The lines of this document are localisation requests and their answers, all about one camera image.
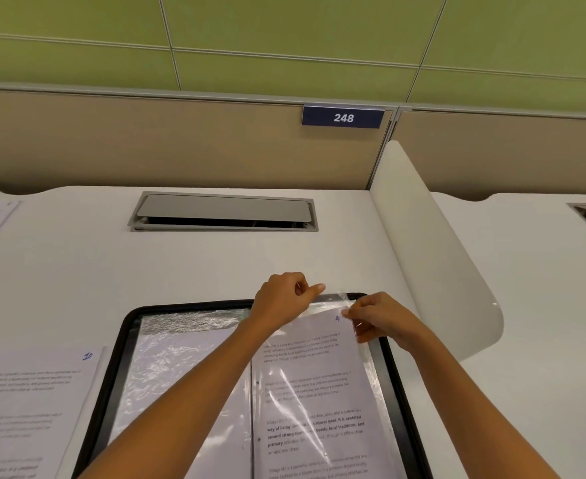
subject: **desk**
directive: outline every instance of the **desk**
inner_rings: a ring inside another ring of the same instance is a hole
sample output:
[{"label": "desk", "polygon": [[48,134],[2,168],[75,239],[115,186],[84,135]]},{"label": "desk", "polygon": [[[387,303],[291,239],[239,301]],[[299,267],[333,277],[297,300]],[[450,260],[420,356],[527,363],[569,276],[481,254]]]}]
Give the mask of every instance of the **desk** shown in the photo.
[{"label": "desk", "polygon": [[[433,194],[504,313],[504,335],[462,364],[563,479],[586,478],[586,195]],[[420,379],[405,381],[436,478],[465,478]]]},{"label": "desk", "polygon": [[[132,233],[144,190],[312,198],[320,232]],[[19,199],[0,229],[0,344],[112,346],[134,308],[252,298],[272,273],[291,270],[328,292],[386,290],[412,301],[365,191],[65,187]],[[58,479],[71,475],[98,388]]]}]

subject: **cubicle partition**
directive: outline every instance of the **cubicle partition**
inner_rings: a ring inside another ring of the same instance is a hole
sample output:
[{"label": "cubicle partition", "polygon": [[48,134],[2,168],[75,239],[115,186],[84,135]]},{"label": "cubicle partition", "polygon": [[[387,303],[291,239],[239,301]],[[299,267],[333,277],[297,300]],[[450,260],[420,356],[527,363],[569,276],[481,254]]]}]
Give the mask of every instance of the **cubicle partition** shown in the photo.
[{"label": "cubicle partition", "polygon": [[[385,110],[303,126],[305,104]],[[586,193],[586,114],[0,83],[0,189],[370,188],[398,140],[432,191]]]}]

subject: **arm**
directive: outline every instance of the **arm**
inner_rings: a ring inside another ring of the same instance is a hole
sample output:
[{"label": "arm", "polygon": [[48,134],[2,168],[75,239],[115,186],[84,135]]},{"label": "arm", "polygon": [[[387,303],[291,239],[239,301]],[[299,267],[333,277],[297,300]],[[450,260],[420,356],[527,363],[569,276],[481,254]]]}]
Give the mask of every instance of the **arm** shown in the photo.
[{"label": "arm", "polygon": [[358,342],[389,336],[412,355],[469,479],[558,478],[415,314],[384,292],[343,314]]},{"label": "arm", "polygon": [[309,287],[299,272],[271,276],[249,317],[140,414],[80,479],[184,479],[253,354],[323,290],[323,284]]}]

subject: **white divider panel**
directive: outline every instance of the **white divider panel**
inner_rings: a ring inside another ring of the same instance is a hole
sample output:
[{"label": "white divider panel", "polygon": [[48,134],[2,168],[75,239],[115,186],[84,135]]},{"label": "white divider panel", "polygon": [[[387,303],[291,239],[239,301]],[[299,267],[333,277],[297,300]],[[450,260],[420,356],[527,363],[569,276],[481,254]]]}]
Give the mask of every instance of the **white divider panel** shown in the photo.
[{"label": "white divider panel", "polygon": [[420,318],[459,360],[495,344],[495,296],[397,141],[382,155],[371,196]]}]

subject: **person's left hand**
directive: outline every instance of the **person's left hand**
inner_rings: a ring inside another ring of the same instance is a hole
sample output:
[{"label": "person's left hand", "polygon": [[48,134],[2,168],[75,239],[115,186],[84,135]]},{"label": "person's left hand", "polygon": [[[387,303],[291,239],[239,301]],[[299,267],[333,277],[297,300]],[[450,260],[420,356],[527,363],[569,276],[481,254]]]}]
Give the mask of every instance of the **person's left hand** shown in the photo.
[{"label": "person's left hand", "polygon": [[326,286],[309,287],[301,272],[273,274],[255,295],[248,321],[254,322],[269,336],[302,314]]}]

